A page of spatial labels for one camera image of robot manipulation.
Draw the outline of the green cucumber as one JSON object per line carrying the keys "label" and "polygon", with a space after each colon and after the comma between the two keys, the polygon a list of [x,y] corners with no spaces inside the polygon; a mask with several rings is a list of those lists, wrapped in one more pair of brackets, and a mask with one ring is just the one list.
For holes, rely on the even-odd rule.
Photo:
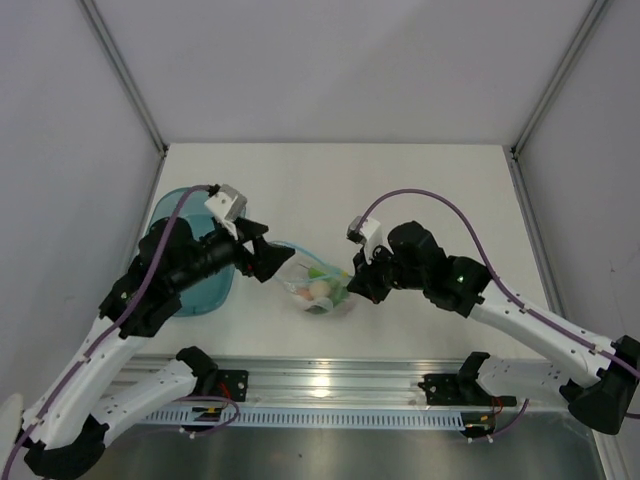
{"label": "green cucumber", "polygon": [[317,267],[311,267],[308,270],[308,282],[309,285],[316,280],[325,280],[330,283],[332,287],[331,294],[328,298],[312,299],[309,301],[309,305],[305,308],[306,311],[314,314],[325,314],[334,311],[341,304],[343,304],[349,298],[349,292],[347,291],[347,283],[350,277],[341,270],[324,271]]}

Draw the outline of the white garlic bulb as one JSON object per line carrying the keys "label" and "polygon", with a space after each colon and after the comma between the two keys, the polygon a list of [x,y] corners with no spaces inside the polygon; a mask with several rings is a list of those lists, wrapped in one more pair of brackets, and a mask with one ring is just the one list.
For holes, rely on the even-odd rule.
{"label": "white garlic bulb", "polygon": [[316,280],[309,285],[308,290],[310,291],[313,299],[320,298],[328,298],[331,294],[332,287],[329,282],[325,280]]}

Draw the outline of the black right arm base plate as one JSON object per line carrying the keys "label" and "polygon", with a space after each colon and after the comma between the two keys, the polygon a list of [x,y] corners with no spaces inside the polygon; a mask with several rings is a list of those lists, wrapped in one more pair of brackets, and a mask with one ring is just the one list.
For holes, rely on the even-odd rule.
{"label": "black right arm base plate", "polygon": [[475,381],[459,382],[456,374],[426,374],[417,386],[431,406],[515,407],[518,403],[513,396],[488,394]]}

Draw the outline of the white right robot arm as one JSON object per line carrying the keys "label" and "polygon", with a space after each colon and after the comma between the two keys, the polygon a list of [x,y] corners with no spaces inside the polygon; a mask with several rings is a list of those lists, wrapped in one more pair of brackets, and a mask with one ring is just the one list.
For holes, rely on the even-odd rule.
{"label": "white right robot arm", "polygon": [[453,374],[426,374],[419,386],[432,406],[512,407],[537,400],[564,407],[583,425],[616,435],[639,385],[639,343],[597,335],[537,308],[471,258],[448,256],[415,221],[384,236],[379,222],[355,218],[360,245],[351,293],[374,304],[393,290],[414,290],[436,308],[499,330],[541,355],[509,360],[473,352]]}

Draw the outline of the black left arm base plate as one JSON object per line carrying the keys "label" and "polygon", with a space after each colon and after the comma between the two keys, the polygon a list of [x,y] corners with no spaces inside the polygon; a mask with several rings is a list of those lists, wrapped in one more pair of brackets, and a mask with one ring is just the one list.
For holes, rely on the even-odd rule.
{"label": "black left arm base plate", "polygon": [[205,383],[207,396],[219,396],[244,402],[249,386],[249,372],[247,370],[218,370],[212,380]]}

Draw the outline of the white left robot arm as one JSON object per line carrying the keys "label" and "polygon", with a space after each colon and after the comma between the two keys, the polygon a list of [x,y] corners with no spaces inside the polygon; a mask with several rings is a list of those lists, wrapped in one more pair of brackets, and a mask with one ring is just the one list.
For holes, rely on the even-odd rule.
{"label": "white left robot arm", "polygon": [[182,294],[227,267],[261,283],[295,253],[265,240],[265,225],[239,218],[237,232],[195,238],[180,217],[156,221],[138,254],[99,306],[81,348],[45,396],[23,414],[26,465],[48,479],[77,479],[140,419],[185,397],[222,396],[218,365],[196,346],[116,395],[104,392],[122,367],[182,307]]}

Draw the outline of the clear zip top bag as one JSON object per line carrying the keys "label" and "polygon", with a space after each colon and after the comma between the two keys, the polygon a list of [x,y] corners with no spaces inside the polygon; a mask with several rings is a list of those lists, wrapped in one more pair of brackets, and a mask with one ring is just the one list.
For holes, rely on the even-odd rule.
{"label": "clear zip top bag", "polygon": [[294,255],[273,279],[301,311],[316,316],[345,316],[355,306],[355,295],[347,290],[352,277],[345,270],[321,259],[308,249],[277,240]]}

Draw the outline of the pink egg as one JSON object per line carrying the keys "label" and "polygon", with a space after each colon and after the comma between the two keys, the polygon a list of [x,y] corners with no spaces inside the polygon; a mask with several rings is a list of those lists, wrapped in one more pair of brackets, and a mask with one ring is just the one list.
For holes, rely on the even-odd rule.
{"label": "pink egg", "polygon": [[313,296],[307,288],[298,288],[296,290],[296,294],[308,301],[311,301],[313,299]]}

